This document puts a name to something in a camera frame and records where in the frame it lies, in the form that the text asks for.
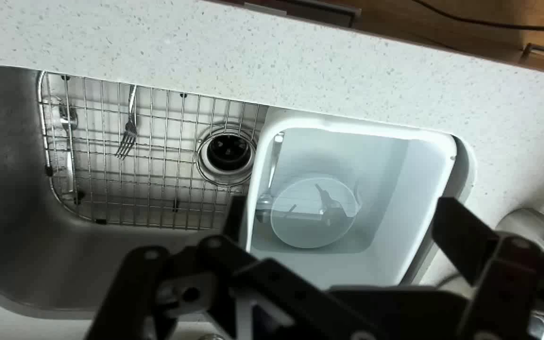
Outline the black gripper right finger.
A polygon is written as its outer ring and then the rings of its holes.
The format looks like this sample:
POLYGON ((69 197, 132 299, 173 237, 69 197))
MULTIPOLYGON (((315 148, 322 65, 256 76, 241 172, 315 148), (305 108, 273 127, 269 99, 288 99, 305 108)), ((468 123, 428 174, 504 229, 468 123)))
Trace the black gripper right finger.
POLYGON ((517 235, 498 235, 460 201, 439 197, 432 240, 473 288, 456 323, 458 340, 528 340, 544 318, 544 250, 517 235))

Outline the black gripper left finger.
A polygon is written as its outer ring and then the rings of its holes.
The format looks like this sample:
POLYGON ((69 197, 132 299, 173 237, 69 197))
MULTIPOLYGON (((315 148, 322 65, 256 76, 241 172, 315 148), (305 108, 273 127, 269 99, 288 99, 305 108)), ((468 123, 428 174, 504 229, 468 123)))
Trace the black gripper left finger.
POLYGON ((179 254, 162 246, 132 250, 84 340, 167 340, 192 314, 232 340, 385 340, 345 303, 224 237, 179 254))

